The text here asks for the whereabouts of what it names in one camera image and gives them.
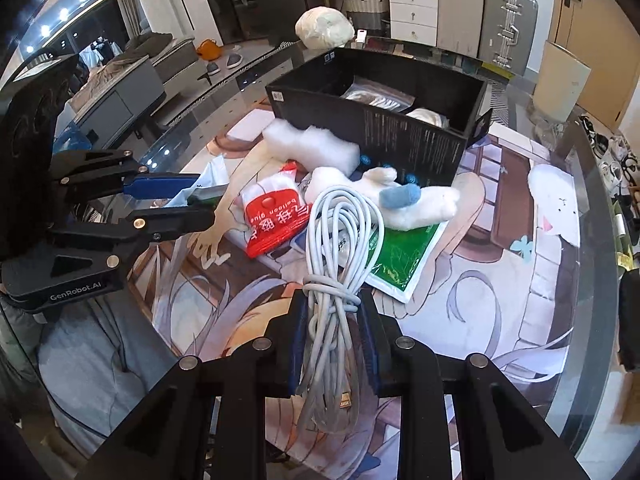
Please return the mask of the red white snack packet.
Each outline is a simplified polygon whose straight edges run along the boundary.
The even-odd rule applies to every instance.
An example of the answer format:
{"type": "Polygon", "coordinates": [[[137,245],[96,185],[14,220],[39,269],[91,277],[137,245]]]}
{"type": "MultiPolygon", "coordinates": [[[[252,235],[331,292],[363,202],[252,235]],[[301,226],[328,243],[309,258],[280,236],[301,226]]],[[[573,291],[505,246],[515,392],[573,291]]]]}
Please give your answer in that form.
{"type": "Polygon", "coordinates": [[[275,174],[241,192],[244,217],[250,228],[246,243],[250,258],[271,252],[307,225],[310,207],[299,192],[296,174],[296,162],[287,162],[275,174]]]}

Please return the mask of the green medicine packet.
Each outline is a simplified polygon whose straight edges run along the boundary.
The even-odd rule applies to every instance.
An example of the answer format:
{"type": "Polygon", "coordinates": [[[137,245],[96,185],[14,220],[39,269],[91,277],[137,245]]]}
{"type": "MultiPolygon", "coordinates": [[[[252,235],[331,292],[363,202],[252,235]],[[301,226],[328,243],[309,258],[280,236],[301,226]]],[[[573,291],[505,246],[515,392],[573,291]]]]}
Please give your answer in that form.
{"type": "Polygon", "coordinates": [[[408,304],[447,226],[442,222],[407,232],[386,230],[376,263],[364,282],[408,304]]]}

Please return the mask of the white foam block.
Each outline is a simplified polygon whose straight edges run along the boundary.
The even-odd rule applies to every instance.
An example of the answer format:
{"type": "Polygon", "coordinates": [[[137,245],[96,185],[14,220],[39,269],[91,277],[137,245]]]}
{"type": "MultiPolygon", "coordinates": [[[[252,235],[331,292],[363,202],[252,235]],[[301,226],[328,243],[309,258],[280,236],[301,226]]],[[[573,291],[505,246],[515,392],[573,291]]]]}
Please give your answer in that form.
{"type": "Polygon", "coordinates": [[[338,138],[329,129],[310,126],[299,130],[284,119],[275,119],[264,129],[262,138],[273,158],[292,160],[307,171],[332,167],[349,177],[360,163],[359,146],[338,138]]]}

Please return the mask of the white plush toy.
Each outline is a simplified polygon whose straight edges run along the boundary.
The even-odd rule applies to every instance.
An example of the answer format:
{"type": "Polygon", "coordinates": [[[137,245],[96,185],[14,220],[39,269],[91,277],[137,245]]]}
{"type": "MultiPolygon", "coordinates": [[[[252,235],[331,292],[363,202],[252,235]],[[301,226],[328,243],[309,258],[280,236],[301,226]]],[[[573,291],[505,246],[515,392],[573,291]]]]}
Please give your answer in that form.
{"type": "Polygon", "coordinates": [[[458,212],[460,192],[456,188],[420,188],[415,183],[399,184],[396,178],[397,171],[392,167],[372,168],[356,181],[336,168],[318,167],[311,174],[304,199],[311,204],[325,188],[352,188],[378,206],[386,229],[401,232],[447,222],[458,212]]]}

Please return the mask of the black storage box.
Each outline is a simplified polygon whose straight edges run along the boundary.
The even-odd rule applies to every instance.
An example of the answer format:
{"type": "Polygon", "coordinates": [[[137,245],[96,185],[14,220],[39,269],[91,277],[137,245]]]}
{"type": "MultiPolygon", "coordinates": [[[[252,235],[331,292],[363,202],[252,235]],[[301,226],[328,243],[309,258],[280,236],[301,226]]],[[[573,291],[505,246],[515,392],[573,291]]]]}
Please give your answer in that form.
{"type": "Polygon", "coordinates": [[[450,68],[389,53],[336,48],[274,80],[277,117],[356,143],[369,166],[400,182],[450,185],[467,148],[487,136],[487,84],[450,68]]]}

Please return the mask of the grey sofa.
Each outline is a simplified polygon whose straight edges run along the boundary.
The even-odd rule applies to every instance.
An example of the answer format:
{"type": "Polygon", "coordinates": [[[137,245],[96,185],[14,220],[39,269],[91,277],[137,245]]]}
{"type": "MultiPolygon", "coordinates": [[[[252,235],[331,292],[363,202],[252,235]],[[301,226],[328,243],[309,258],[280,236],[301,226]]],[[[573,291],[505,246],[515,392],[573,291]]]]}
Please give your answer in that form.
{"type": "Polygon", "coordinates": [[[131,58],[123,55],[94,70],[64,104],[56,130],[72,122],[94,144],[110,143],[206,74],[190,36],[169,41],[152,58],[148,51],[139,44],[131,58]]]}

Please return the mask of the anime print table mat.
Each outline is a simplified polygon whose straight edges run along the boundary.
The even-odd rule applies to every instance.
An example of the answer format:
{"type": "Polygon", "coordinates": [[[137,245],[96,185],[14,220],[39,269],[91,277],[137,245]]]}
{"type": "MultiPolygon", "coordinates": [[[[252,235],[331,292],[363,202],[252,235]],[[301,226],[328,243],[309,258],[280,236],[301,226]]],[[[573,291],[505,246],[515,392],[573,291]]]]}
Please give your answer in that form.
{"type": "MultiPolygon", "coordinates": [[[[373,297],[380,312],[435,352],[486,354],[546,412],[570,345],[580,246],[542,229],[527,184],[538,164],[572,176],[540,144],[492,125],[485,144],[462,157],[458,212],[408,304],[384,292],[373,297]]],[[[231,197],[226,208],[207,237],[214,262],[201,262],[189,244],[167,242],[151,247],[130,275],[142,310],[178,354],[209,360],[232,352],[284,313],[303,281],[302,236],[248,258],[241,203],[231,197]]]]}

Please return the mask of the orange bag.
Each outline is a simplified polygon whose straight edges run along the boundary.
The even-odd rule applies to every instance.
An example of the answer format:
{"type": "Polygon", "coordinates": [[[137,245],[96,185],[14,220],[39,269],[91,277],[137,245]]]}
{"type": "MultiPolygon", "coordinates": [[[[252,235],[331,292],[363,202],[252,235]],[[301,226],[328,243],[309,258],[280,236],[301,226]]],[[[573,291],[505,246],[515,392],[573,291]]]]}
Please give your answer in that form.
{"type": "Polygon", "coordinates": [[[196,54],[205,62],[216,61],[223,53],[222,47],[211,39],[203,40],[196,48],[196,54]]]}

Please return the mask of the white round plush cushion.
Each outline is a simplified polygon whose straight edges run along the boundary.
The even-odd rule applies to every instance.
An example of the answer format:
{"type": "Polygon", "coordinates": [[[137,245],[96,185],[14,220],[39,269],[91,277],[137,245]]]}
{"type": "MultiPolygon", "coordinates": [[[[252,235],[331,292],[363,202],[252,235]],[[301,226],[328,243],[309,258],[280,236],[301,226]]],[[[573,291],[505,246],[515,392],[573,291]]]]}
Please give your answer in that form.
{"type": "Polygon", "coordinates": [[[579,247],[579,212],[574,178],[555,166],[538,164],[529,171],[527,184],[541,215],[544,232],[579,247]]]}

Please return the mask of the white plastic bag bundle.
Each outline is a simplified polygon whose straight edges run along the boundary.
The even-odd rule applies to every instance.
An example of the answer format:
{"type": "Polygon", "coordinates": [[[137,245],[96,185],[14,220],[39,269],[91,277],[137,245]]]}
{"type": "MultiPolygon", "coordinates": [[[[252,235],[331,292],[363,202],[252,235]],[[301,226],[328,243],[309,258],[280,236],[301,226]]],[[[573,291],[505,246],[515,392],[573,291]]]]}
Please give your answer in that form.
{"type": "Polygon", "coordinates": [[[349,19],[341,11],[327,6],[316,6],[304,12],[294,29],[309,50],[344,47],[356,35],[349,19]]]}

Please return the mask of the woven basket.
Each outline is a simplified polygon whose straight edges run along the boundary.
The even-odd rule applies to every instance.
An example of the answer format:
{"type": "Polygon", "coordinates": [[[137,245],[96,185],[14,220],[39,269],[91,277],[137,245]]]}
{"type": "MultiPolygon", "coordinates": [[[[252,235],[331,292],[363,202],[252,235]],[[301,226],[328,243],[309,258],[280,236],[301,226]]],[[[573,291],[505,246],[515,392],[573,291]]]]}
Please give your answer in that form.
{"type": "Polygon", "coordinates": [[[343,0],[342,11],[356,29],[382,34],[390,21],[388,0],[343,0]]]}

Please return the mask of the cream cylindrical trash can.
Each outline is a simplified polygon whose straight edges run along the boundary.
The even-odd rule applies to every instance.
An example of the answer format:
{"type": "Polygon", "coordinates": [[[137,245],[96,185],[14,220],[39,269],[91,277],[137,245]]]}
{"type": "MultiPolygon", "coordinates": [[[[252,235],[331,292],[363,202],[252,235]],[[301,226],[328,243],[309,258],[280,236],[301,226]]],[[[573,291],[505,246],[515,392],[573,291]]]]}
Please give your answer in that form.
{"type": "Polygon", "coordinates": [[[591,68],[564,47],[547,41],[533,104],[552,122],[566,122],[584,90],[591,68]]]}

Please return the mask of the silver suitcase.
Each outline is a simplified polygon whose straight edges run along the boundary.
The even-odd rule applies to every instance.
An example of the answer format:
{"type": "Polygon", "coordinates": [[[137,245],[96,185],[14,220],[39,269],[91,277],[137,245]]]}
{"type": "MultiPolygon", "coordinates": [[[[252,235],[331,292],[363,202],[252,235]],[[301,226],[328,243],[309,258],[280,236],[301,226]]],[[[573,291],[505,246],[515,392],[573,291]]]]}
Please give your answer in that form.
{"type": "Polygon", "coordinates": [[[524,75],[538,16],[536,0],[485,0],[478,57],[524,75]]]}

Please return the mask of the wooden door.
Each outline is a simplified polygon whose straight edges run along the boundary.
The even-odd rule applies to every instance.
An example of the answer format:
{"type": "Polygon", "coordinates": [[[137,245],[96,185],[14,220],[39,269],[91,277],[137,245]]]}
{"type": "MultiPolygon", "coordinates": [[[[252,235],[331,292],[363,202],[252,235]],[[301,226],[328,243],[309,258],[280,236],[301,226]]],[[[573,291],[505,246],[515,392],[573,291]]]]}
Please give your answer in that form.
{"type": "Polygon", "coordinates": [[[639,35],[623,9],[615,0],[554,0],[548,39],[591,68],[578,105],[617,129],[639,81],[639,35]]]}

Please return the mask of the beige suitcase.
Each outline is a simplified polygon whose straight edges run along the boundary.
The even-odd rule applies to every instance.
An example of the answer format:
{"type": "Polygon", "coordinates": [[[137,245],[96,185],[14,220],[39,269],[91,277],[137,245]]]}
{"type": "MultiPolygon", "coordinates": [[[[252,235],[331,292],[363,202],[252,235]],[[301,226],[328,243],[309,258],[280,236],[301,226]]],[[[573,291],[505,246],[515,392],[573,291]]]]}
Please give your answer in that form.
{"type": "Polygon", "coordinates": [[[476,58],[483,11],[484,0],[438,0],[436,46],[476,58]]]}

